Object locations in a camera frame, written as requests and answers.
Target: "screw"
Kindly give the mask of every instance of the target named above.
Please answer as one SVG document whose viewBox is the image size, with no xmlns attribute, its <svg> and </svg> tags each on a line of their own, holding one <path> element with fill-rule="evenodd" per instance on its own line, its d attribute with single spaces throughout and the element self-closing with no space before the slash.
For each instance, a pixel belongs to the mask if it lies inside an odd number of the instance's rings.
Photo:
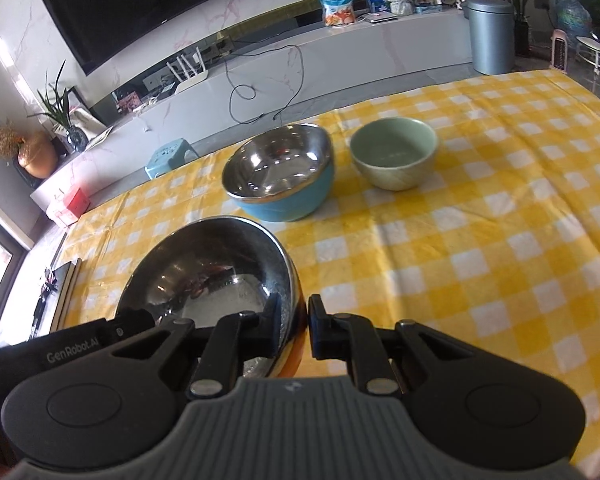
<svg viewBox="0 0 600 480">
<path fill-rule="evenodd" d="M 400 388 L 400 386 L 398 386 L 398 383 L 393 379 L 385 379 L 382 377 L 371 379 L 366 384 L 366 390 L 374 395 L 391 395 L 396 392 L 398 388 Z"/>
<path fill-rule="evenodd" d="M 301 390 L 301 389 L 302 389 L 302 383 L 299 383 L 298 381 L 293 381 L 292 383 L 285 384 L 285 390 L 292 394 L 296 393 L 296 391 Z"/>
<path fill-rule="evenodd" d="M 222 384 L 215 379 L 200 379 L 189 387 L 192 394 L 198 397 L 212 397 L 222 391 Z"/>
</svg>

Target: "plastic stool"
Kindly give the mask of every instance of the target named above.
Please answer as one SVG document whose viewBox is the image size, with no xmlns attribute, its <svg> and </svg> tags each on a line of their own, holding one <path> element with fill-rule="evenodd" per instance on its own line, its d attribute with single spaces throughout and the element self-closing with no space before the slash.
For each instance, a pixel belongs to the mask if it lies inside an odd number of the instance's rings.
<svg viewBox="0 0 600 480">
<path fill-rule="evenodd" d="M 196 150 L 186 140 L 176 139 L 155 150 L 144 170 L 153 180 L 197 158 Z"/>
<path fill-rule="evenodd" d="M 600 75 L 600 43 L 593 38 L 577 37 L 576 56 L 593 65 L 593 72 Z"/>
</svg>

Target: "orange vase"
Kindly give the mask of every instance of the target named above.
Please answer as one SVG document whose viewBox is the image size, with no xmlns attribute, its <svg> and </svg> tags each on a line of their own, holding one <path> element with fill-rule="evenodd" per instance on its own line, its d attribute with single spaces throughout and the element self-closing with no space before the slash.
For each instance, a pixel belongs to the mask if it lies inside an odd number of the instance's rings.
<svg viewBox="0 0 600 480">
<path fill-rule="evenodd" d="M 51 176 L 58 166 L 58 154 L 45 132 L 37 132 L 24 142 L 18 163 L 36 178 Z"/>
</svg>

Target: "green ceramic bowl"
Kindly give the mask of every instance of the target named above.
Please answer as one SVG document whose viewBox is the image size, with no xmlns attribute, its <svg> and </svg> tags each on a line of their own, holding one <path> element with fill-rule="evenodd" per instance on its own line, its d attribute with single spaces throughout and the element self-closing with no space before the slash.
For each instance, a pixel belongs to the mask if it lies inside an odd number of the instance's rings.
<svg viewBox="0 0 600 480">
<path fill-rule="evenodd" d="M 402 191 L 431 174 L 438 136 L 422 121 L 392 117 L 362 126 L 349 147 L 353 162 L 371 184 Z"/>
</svg>

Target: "small round stool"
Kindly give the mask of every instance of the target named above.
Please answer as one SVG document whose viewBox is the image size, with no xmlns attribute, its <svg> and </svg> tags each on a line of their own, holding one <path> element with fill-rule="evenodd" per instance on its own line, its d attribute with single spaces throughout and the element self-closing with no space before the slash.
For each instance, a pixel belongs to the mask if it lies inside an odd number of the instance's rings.
<svg viewBox="0 0 600 480">
<path fill-rule="evenodd" d="M 592 64 L 593 71 L 600 75 L 600 43 L 593 38 L 577 37 L 576 57 Z"/>
</svg>

